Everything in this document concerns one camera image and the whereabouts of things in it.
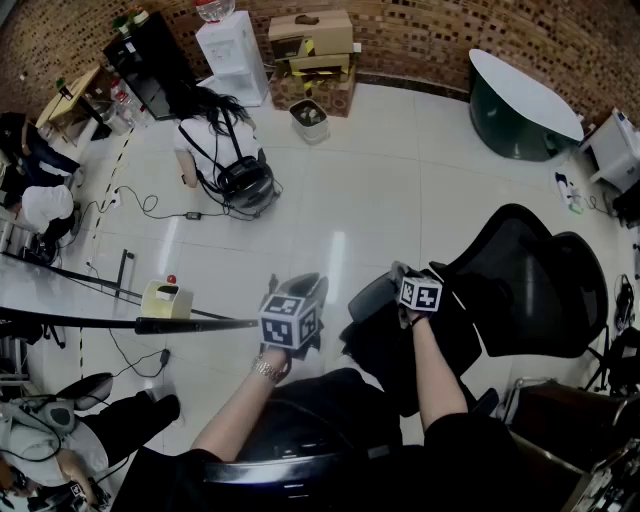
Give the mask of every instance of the black cabinet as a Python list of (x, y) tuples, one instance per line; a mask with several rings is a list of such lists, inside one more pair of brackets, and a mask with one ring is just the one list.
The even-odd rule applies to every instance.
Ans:
[(170, 119), (166, 93), (177, 80), (195, 82), (160, 13), (128, 36), (118, 34), (104, 54), (155, 119)]

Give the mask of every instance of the cable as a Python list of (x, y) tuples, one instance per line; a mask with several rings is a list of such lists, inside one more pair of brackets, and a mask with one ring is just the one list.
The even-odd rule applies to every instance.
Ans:
[[(91, 271), (93, 270), (93, 271), (96, 273), (96, 277), (97, 277), (98, 279), (102, 279), (102, 278), (100, 277), (100, 273), (98, 272), (98, 269), (97, 269), (96, 267), (94, 267), (91, 263), (89, 263), (88, 261), (87, 261), (86, 263), (87, 263), (87, 267), (89, 267), (89, 273), (91, 273)], [(100, 285), (100, 291), (104, 293), (104, 290), (103, 290), (103, 288), (102, 288), (102, 285)]]
[(587, 208), (589, 208), (589, 210), (596, 210), (600, 213), (606, 214), (609, 217), (615, 217), (615, 215), (611, 215), (607, 210), (602, 210), (601, 208), (598, 208), (598, 199), (596, 198), (596, 196), (590, 196), (588, 201), (586, 197), (582, 197), (582, 199), (584, 199), (584, 202), (587, 203)]
[(22, 411), (22, 412), (24, 412), (25, 414), (29, 415), (30, 417), (38, 420), (45, 427), (47, 427), (53, 433), (54, 436), (56, 436), (56, 439), (58, 440), (57, 448), (53, 451), (53, 453), (51, 455), (47, 455), (46, 457), (44, 457), (42, 459), (29, 459), (27, 457), (23, 457), (22, 455), (18, 455), (17, 453), (13, 453), (11, 450), (5, 450), (4, 448), (0, 448), (0, 452), (8, 453), (9, 455), (12, 455), (13, 457), (16, 457), (16, 458), (18, 458), (20, 460), (24, 460), (26, 462), (44, 462), (44, 461), (52, 459), (53, 457), (58, 455), (58, 453), (62, 449), (62, 439), (60, 438), (58, 433), (52, 427), (50, 427), (44, 421), (42, 421), (40, 418), (38, 418), (37, 416), (35, 416), (35, 415), (33, 415), (33, 414), (31, 414), (30, 412), (27, 412), (27, 411)]
[(98, 206), (98, 201), (91, 201), (86, 206), (86, 208), (84, 209), (84, 213), (82, 214), (82, 217), (80, 217), (80, 222), (78, 223), (78, 231), (76, 232), (76, 234), (73, 235), (73, 238), (71, 239), (71, 241), (69, 243), (67, 243), (66, 245), (58, 246), (58, 249), (64, 249), (65, 247), (69, 247), (73, 242), (76, 241), (76, 238), (78, 237), (78, 233), (80, 233), (80, 228), (82, 227), (82, 223), (84, 222), (84, 218), (87, 216), (87, 212), (89, 211), (89, 207), (92, 204), (96, 205), (96, 208), (98, 208), (98, 213), (105, 213), (109, 209), (109, 207), (111, 206), (112, 203), (109, 203), (104, 210), (101, 210), (100, 207)]
[[(128, 185), (120, 185), (118, 188), (115, 189), (115, 192), (118, 192), (121, 188), (126, 188), (127, 190), (129, 190), (135, 196), (136, 201), (138, 202), (138, 206), (142, 210), (142, 213), (144, 213), (147, 217), (149, 217), (151, 219), (162, 220), (162, 219), (170, 219), (171, 217), (186, 217), (187, 216), (186, 213), (172, 213), (170, 215), (163, 215), (163, 216), (160, 216), (160, 217), (156, 217), (155, 215), (149, 215), (149, 212), (152, 212), (153, 210), (155, 210), (156, 207), (158, 206), (158, 203), (160, 202), (160, 199), (158, 198), (157, 195), (149, 194), (147, 197), (144, 198), (144, 201), (140, 202), (140, 198), (138, 197), (138, 194), (136, 194), (136, 191), (133, 190)], [(153, 206), (151, 206), (150, 208), (147, 208), (146, 207), (147, 201), (149, 199), (152, 199), (152, 198), (155, 199), (156, 202), (153, 204)]]
[(106, 475), (104, 475), (100, 480), (96, 480), (96, 485), (99, 484), (100, 482), (102, 482), (103, 480), (106, 480), (107, 478), (109, 478), (114, 473), (117, 473), (123, 467), (125, 467), (127, 465), (127, 463), (129, 462), (129, 457), (131, 457), (131, 455), (127, 455), (127, 458), (124, 459), (124, 462), (122, 464), (120, 464), (116, 469), (114, 469), (113, 471), (111, 471), (111, 472), (107, 473)]
[(127, 366), (126, 368), (124, 368), (123, 370), (121, 370), (117, 375), (114, 375), (113, 378), (115, 379), (116, 377), (118, 377), (121, 373), (127, 371), (129, 368), (131, 368), (136, 375), (138, 375), (139, 377), (143, 377), (145, 379), (153, 379), (155, 377), (157, 377), (158, 375), (160, 375), (160, 372), (162, 372), (162, 370), (164, 370), (164, 367), (166, 366), (165, 364), (162, 364), (162, 362), (160, 363), (160, 369), (158, 370), (158, 372), (154, 375), (144, 375), (142, 373), (140, 373), (138, 370), (136, 370), (135, 365), (137, 365), (140, 361), (142, 361), (143, 359), (146, 359), (148, 357), (151, 356), (155, 356), (156, 354), (160, 354), (161, 352), (164, 352), (164, 350), (158, 350), (157, 352), (154, 352), (153, 354), (149, 354), (148, 356), (143, 356), (140, 359), (138, 359), (135, 363), (131, 363), (131, 361), (129, 361), (129, 359), (127, 359), (127, 356), (125, 355), (125, 353), (122, 351), (122, 349), (120, 348), (120, 345), (118, 345), (118, 342), (116, 341), (115, 336), (113, 335), (113, 332), (111, 332), (111, 329), (109, 329), (109, 335), (111, 336), (111, 339), (113, 340), (113, 342), (116, 345), (116, 348), (118, 349), (118, 351), (122, 354), (122, 357), (124, 357), (124, 360), (127, 362), (127, 364), (129, 366)]

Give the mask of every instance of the floor tile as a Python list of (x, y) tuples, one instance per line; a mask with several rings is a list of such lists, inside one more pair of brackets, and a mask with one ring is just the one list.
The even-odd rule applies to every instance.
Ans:
[(476, 133), (468, 103), (419, 92), (415, 98), (421, 160), (546, 188), (547, 170), (552, 164), (513, 160), (494, 153)]
[(129, 132), (124, 135), (117, 135), (112, 132), (106, 139), (92, 141), (82, 152), (79, 161), (86, 165), (92, 160), (100, 160), (107, 157), (117, 158), (128, 138)]
[[(289, 259), (185, 244), (177, 277), (178, 285), (194, 293), (195, 309), (254, 319), (272, 274), (287, 279)], [(244, 375), (260, 340), (258, 328), (175, 334), (169, 335), (168, 348), (188, 361)]]
[[(102, 279), (116, 281), (124, 250), (133, 253), (133, 258), (125, 260), (121, 287), (138, 294), (144, 293), (152, 280), (166, 281), (170, 274), (178, 271), (178, 261), (182, 252), (182, 243), (169, 240), (153, 240), (130, 235), (102, 233), (100, 245), (93, 258), (92, 265)], [(123, 294), (125, 299), (140, 302), (139, 298)], [(130, 310), (128, 303), (114, 300), (113, 314)], [(132, 330), (114, 330), (129, 339), (151, 348), (163, 349), (167, 343), (166, 335), (136, 335)]]
[(345, 262), (340, 253), (331, 254), (327, 258), (309, 257), (293, 258), (291, 276), (318, 272), (329, 279), (329, 293), (322, 312), (324, 330), (321, 333), (321, 353), (325, 367), (335, 361), (344, 347), (339, 337), (351, 323), (349, 302), (369, 283), (380, 277), (389, 268), (369, 267)]
[(131, 133), (126, 151), (131, 153), (173, 150), (174, 121), (155, 121), (147, 128), (138, 127)]
[[(291, 254), (309, 151), (266, 148), (265, 154), (275, 178), (283, 187), (280, 198), (260, 218), (251, 222), (229, 217), (187, 222), (185, 242), (285, 256)], [(199, 198), (202, 201), (198, 203), (198, 211), (221, 211), (221, 207), (204, 194), (199, 194)]]
[(317, 149), (419, 158), (414, 93), (358, 84), (349, 117), (329, 117), (330, 137)]
[(484, 174), (422, 162), (422, 258), (450, 263), (489, 218), (511, 202), (510, 183)]
[(256, 138), (264, 148), (308, 148), (291, 126), (291, 114), (288, 110), (277, 110), (271, 102), (271, 95), (267, 94), (260, 107), (247, 109), (258, 127)]
[[(192, 210), (193, 194), (180, 179), (178, 162), (173, 151), (132, 153), (127, 154), (126, 159), (127, 169), (118, 179), (117, 186), (126, 185), (133, 189), (142, 205), (145, 198), (156, 195), (156, 208), (153, 208), (153, 197), (147, 200), (147, 210), (153, 208), (149, 215), (183, 215)], [(183, 223), (186, 222), (184, 218), (153, 219), (145, 216), (131, 190), (119, 190), (122, 204), (117, 208), (110, 208), (104, 215), (101, 230), (157, 240), (182, 241)]]
[(175, 386), (184, 415), (184, 424), (169, 425), (164, 431), (165, 453), (179, 455), (191, 444), (209, 420), (231, 398), (244, 375), (231, 375), (172, 358), (165, 370), (165, 382)]
[(388, 267), (420, 259), (418, 162), (312, 150), (294, 255)]
[(117, 156), (88, 162), (83, 171), (84, 183), (79, 188), (74, 185), (71, 189), (73, 199), (80, 203), (80, 211), (84, 215), (83, 229), (95, 229), (101, 216), (99, 210), (104, 210), (109, 204), (111, 196), (107, 189), (112, 182), (116, 161)]

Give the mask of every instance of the white device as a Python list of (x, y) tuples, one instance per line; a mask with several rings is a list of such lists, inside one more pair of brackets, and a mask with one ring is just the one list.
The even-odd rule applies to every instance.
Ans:
[(298, 349), (318, 332), (318, 303), (302, 297), (269, 295), (260, 308), (262, 340)]
[(249, 13), (236, 11), (220, 23), (207, 23), (196, 39), (214, 73), (198, 85), (235, 96), (243, 107), (262, 105), (269, 82)]
[(438, 311), (442, 283), (430, 277), (404, 277), (400, 303), (413, 311)]

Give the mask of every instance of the black pants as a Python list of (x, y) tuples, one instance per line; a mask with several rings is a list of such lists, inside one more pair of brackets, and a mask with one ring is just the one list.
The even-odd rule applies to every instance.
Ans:
[(402, 446), (400, 417), (382, 391), (352, 368), (276, 388), (238, 461)]
[(73, 213), (66, 219), (53, 219), (49, 222), (49, 227), (40, 237), (40, 240), (46, 244), (53, 244), (66, 235), (75, 225), (76, 219)]
[(145, 391), (140, 391), (81, 421), (100, 439), (112, 467), (142, 448), (179, 415), (180, 402), (175, 395), (153, 402)]
[(35, 127), (27, 128), (27, 146), (31, 154), (24, 159), (25, 172), (31, 180), (31, 184), (38, 187), (55, 187), (64, 182), (64, 178), (57, 174), (51, 174), (40, 168), (40, 162), (49, 164), (51, 167), (73, 174), (80, 164), (71, 158), (58, 153), (46, 140), (40, 137)]

